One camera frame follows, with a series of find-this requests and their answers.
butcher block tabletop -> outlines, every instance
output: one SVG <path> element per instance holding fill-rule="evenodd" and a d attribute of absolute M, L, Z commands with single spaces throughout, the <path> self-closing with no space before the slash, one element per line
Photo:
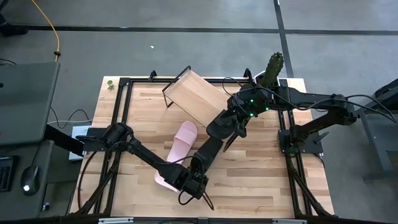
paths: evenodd
<path fill-rule="evenodd" d="M 111 123 L 117 86 L 120 77 L 104 77 L 98 97 L 93 127 L 105 128 Z M 108 89 L 112 80 L 115 89 Z M 288 78 L 289 87 L 305 92 L 304 80 Z M 167 158 L 174 135 L 184 121 L 193 122 L 198 129 L 197 140 L 189 156 L 208 139 L 206 128 L 188 113 L 173 104 L 165 105 L 162 89 L 166 83 L 135 83 L 132 88 L 127 125 L 135 137 L 161 158 Z M 224 92 L 221 84 L 214 84 Z M 239 90 L 237 84 L 226 84 L 230 93 Z M 118 121 L 121 120 L 126 90 L 123 91 Z M 295 122 L 305 124 L 312 120 L 310 111 L 294 111 Z M 214 217 L 214 218 L 293 218 L 294 212 L 287 177 L 286 161 L 280 153 L 277 140 L 279 119 L 276 111 L 267 111 L 252 118 L 247 125 L 248 136 L 237 138 L 226 152 L 220 151 L 206 173 L 209 182 L 206 192 L 214 204 L 212 211 L 201 200 L 188 205 L 178 203 L 178 193 L 157 184 L 156 170 L 138 157 L 124 152 L 119 165 L 112 217 Z M 97 153 L 83 176 L 82 204 L 98 185 L 104 153 Z M 328 183 L 320 160 L 303 154 L 303 165 L 308 188 L 330 213 L 333 213 Z M 88 156 L 83 160 L 85 165 Z M 190 159 L 183 165 L 188 167 Z M 101 211 L 105 207 L 108 187 L 104 191 Z M 300 208 L 304 212 L 301 190 L 298 190 Z M 188 199 L 183 195 L 182 201 Z M 78 210 L 77 187 L 70 212 Z"/>

pink slipper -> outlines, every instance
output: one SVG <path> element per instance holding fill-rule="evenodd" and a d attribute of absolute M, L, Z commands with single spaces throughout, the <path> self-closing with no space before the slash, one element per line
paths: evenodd
<path fill-rule="evenodd" d="M 174 136 L 173 146 L 169 152 L 169 156 L 167 156 L 167 162 L 174 162 L 187 156 L 197 136 L 198 130 L 195 124 L 190 121 L 184 122 Z M 164 182 L 164 178 L 160 176 L 159 172 L 155 174 L 155 181 L 170 190 L 178 192 L 177 189 Z"/>

gray floor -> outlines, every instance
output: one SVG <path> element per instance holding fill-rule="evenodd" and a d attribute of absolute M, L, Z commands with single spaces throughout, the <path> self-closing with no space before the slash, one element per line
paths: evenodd
<path fill-rule="evenodd" d="M 271 0 L 37 2 L 54 24 L 63 26 L 277 28 Z M 279 2 L 286 29 L 398 29 L 396 1 Z M 10 22 L 45 24 L 30 1 L 10 1 L 4 15 Z M 189 64 L 203 76 L 240 77 L 246 67 L 260 72 L 271 53 L 281 50 L 278 34 L 59 34 L 61 71 L 52 106 L 60 119 L 79 108 L 92 117 L 105 75 L 148 75 L 157 70 L 159 75 L 174 76 Z M 398 77 L 397 36 L 288 35 L 287 43 L 294 76 L 304 78 L 310 92 L 370 95 Z M 50 31 L 0 38 L 0 57 L 17 63 L 52 61 L 54 50 L 55 38 Z M 281 76 L 286 77 L 285 70 Z M 78 114 L 75 119 L 84 116 Z M 68 127 L 65 132 L 70 134 L 70 130 Z M 323 147 L 335 213 L 345 218 L 398 222 L 397 181 L 362 181 L 363 175 L 379 171 L 380 165 L 361 122 L 327 131 L 330 134 Z M 67 202 L 68 195 L 59 200 Z"/>

